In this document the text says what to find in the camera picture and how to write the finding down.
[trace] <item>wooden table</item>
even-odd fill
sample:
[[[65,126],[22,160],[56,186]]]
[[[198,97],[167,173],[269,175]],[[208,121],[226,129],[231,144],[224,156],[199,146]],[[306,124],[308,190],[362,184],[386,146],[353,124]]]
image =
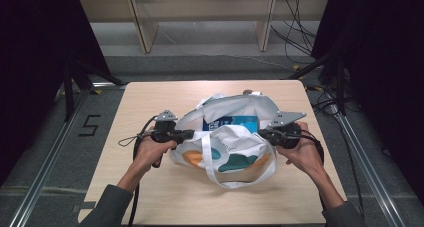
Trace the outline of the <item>wooden table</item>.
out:
[[[282,111],[306,112],[302,121],[323,144],[325,168],[346,199],[333,161],[301,82],[296,80],[178,81],[130,83],[121,100],[85,202],[98,201],[107,184],[118,183],[132,161],[132,145],[118,141],[140,132],[144,124],[165,109],[182,117],[215,93],[238,95],[262,91]],[[276,173],[264,182],[235,190],[212,183],[203,170],[175,165],[169,154],[140,183],[134,224],[230,225],[324,223],[313,182],[279,155]],[[91,210],[81,210],[81,221]],[[123,224],[128,223],[130,207]]]

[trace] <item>bag handle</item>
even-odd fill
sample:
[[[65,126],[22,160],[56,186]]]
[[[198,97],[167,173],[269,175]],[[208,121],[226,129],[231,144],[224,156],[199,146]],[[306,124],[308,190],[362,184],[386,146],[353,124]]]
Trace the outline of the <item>bag handle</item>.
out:
[[[262,137],[254,134],[256,137],[260,138],[262,141],[265,141],[264,139],[262,139]],[[202,152],[203,152],[203,161],[205,163],[205,170],[206,170],[206,174],[208,175],[209,179],[216,183],[217,185],[227,188],[227,189],[236,189],[239,187],[244,187],[244,186],[251,186],[251,185],[255,185],[259,182],[262,182],[264,180],[266,180],[267,178],[269,178],[271,175],[273,175],[273,173],[275,172],[275,169],[277,167],[277,156],[276,156],[276,152],[274,149],[272,149],[272,153],[274,155],[274,160],[272,161],[272,163],[268,166],[268,168],[265,170],[265,172],[255,181],[253,182],[249,182],[249,183],[245,183],[245,182],[223,182],[220,183],[217,179],[216,179],[216,175],[215,175],[215,169],[213,167],[212,164],[212,146],[211,146],[211,138],[210,138],[210,134],[207,134],[205,136],[202,137]]]

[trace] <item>black curtain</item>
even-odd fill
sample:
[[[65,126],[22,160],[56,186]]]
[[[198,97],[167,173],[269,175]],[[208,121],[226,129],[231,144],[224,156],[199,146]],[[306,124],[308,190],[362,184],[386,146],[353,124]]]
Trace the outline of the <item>black curtain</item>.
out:
[[[313,55],[322,56],[353,6],[331,0]],[[356,97],[424,205],[424,0],[367,0],[342,58]]]
[[[63,67],[84,60],[109,69],[79,0],[0,0],[0,167],[2,184],[63,82]]]

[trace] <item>blue package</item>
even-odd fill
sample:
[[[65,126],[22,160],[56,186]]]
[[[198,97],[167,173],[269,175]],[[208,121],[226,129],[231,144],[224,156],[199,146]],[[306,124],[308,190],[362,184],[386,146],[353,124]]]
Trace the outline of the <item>blue package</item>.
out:
[[[213,131],[223,125],[242,125],[246,127],[250,133],[258,132],[257,116],[224,116],[210,123],[203,120],[203,131]]]

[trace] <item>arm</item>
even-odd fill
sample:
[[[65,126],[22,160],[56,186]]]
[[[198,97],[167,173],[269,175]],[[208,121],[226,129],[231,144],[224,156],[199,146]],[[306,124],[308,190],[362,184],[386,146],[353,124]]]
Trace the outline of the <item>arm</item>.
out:
[[[298,124],[302,130],[308,131],[306,123]],[[353,205],[346,203],[337,192],[313,141],[301,138],[294,149],[278,146],[277,151],[287,157],[286,164],[294,164],[312,179],[327,208],[323,215],[330,226],[366,226]]]
[[[121,226],[122,218],[131,202],[132,193],[153,163],[159,164],[160,157],[168,149],[176,147],[175,141],[156,143],[150,137],[144,137],[138,148],[137,156],[128,167],[116,186],[108,185],[99,202],[87,217],[81,221],[80,227]]]

